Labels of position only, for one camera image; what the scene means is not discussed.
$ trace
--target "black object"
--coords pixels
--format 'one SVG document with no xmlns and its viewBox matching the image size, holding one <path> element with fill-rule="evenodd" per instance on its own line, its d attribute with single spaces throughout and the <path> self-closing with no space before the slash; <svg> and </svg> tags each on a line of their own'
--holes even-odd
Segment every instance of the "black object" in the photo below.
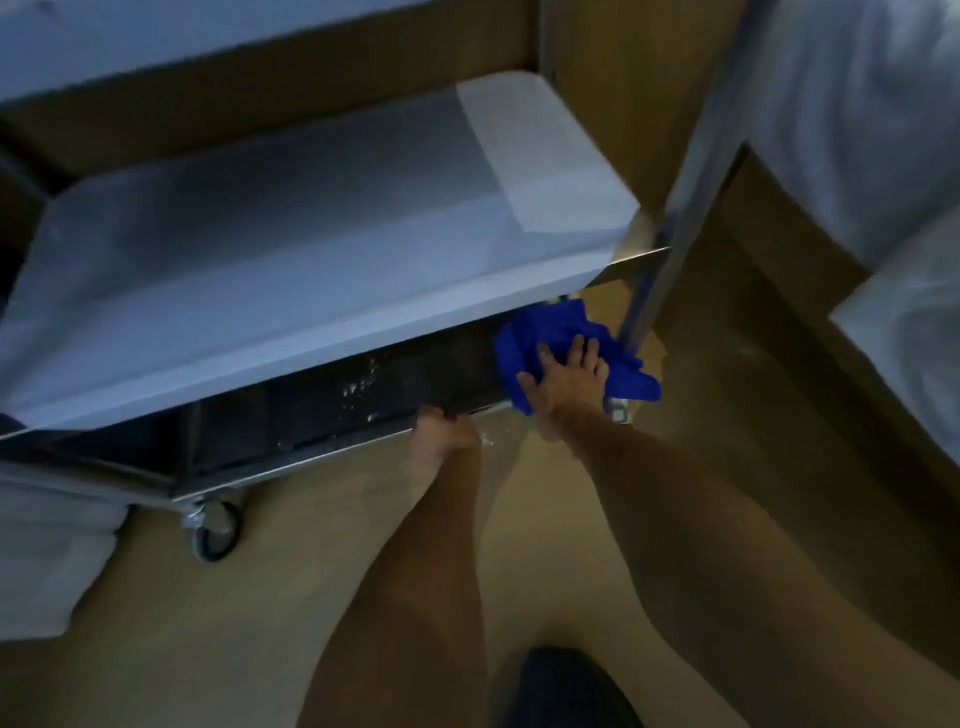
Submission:
<svg viewBox="0 0 960 728">
<path fill-rule="evenodd" d="M 643 728 L 611 677 L 575 649 L 527 655 L 516 703 L 503 728 Z"/>
</svg>

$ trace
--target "beige floor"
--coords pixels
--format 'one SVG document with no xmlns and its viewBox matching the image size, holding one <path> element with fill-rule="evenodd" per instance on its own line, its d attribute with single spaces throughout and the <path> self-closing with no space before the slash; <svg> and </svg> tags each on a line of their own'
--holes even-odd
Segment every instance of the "beige floor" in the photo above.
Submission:
<svg viewBox="0 0 960 728">
<path fill-rule="evenodd" d="M 737 292 L 749 275 L 722 240 L 698 251 L 645 349 L 666 397 L 637 425 L 740 484 L 846 594 L 955 667 L 960 650 L 937 639 L 960 614 L 955 569 L 743 326 Z M 626 294 L 606 286 L 588 302 L 613 323 Z M 651 728 L 744 725 L 652 628 L 564 446 L 512 412 L 483 427 L 479 570 L 494 707 L 529 647 L 560 643 L 604 665 Z M 191 559 L 175 519 L 137 513 L 66 637 L 7 650 L 0 724 L 293 725 L 337 618 L 422 491 L 406 460 L 395 441 L 257 489 L 242 544 L 215 567 Z"/>
</svg>

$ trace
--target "metal pole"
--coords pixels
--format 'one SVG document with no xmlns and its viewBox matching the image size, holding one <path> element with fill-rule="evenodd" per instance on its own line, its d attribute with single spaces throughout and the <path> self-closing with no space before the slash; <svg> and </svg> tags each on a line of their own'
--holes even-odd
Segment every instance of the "metal pole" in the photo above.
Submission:
<svg viewBox="0 0 960 728">
<path fill-rule="evenodd" d="M 778 5 L 779 0 L 750 0 L 740 19 L 731 51 L 713 82 L 667 200 L 657 238 L 669 254 L 661 266 L 637 281 L 620 330 L 620 343 L 627 352 L 638 352 L 653 327 L 747 139 L 751 104 L 760 80 L 757 59 Z"/>
<path fill-rule="evenodd" d="M 551 85 L 557 82 L 558 2 L 540 0 L 537 17 L 537 72 Z"/>
<path fill-rule="evenodd" d="M 28 197 L 45 205 L 53 199 L 53 191 L 0 137 L 0 175 L 9 179 Z"/>
</svg>

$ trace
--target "person's right hand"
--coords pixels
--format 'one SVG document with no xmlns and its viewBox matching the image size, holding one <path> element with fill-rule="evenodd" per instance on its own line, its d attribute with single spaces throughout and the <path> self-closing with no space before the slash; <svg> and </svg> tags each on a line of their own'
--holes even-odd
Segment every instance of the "person's right hand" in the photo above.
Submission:
<svg viewBox="0 0 960 728">
<path fill-rule="evenodd" d="M 516 376 L 520 388 L 534 411 L 547 418 L 575 409 L 603 412 L 610 366 L 600 358 L 600 342 L 590 339 L 584 352 L 584 337 L 577 336 L 560 365 L 545 344 L 537 346 L 543 365 L 543 381 L 537 384 L 533 375 L 521 372 Z"/>
</svg>

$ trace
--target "folded towel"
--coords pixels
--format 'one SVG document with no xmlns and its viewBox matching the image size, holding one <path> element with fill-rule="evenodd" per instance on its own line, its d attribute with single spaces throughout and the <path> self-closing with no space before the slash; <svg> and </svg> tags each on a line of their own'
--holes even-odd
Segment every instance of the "folded towel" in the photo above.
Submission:
<svg viewBox="0 0 960 728">
<path fill-rule="evenodd" d="M 543 379 L 537 343 L 546 344 L 557 361 L 565 363 L 566 354 L 577 334 L 587 341 L 597 339 L 600 342 L 600 356 L 610 365 L 607 397 L 645 401 L 660 399 L 660 383 L 640 371 L 643 362 L 626 354 L 607 327 L 589 321 L 587 308 L 578 299 L 540 303 L 525 308 L 493 338 L 503 383 L 518 410 L 526 415 L 533 414 L 530 402 L 516 381 L 516 375 L 529 372 L 537 380 Z"/>
</svg>

